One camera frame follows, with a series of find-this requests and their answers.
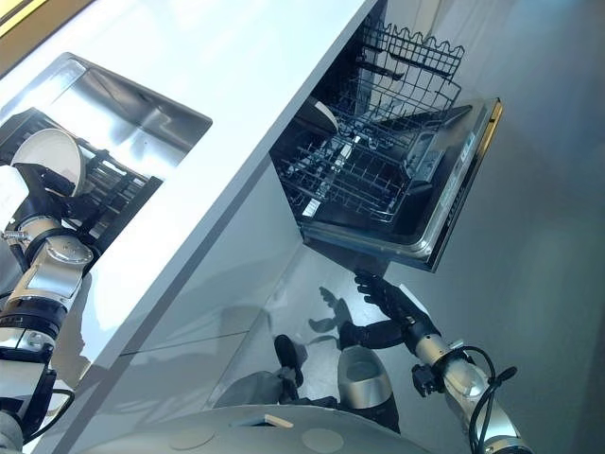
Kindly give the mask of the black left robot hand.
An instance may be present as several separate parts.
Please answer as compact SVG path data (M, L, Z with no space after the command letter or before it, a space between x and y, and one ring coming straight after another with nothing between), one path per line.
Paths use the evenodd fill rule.
M85 218L95 210L87 194L72 196L76 185L54 170L38 164L17 164L11 168L24 180L28 194L10 216L17 226L29 218Z

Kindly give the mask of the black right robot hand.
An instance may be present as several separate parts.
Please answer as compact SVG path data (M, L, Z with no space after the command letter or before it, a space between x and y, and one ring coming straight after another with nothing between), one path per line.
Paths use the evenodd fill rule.
M359 345L377 350L404 344L414 355L421 337L434 332L428 315L402 290L377 274L356 270L354 281L363 300L378 307L387 319L365 326L343 323L338 330L340 349Z

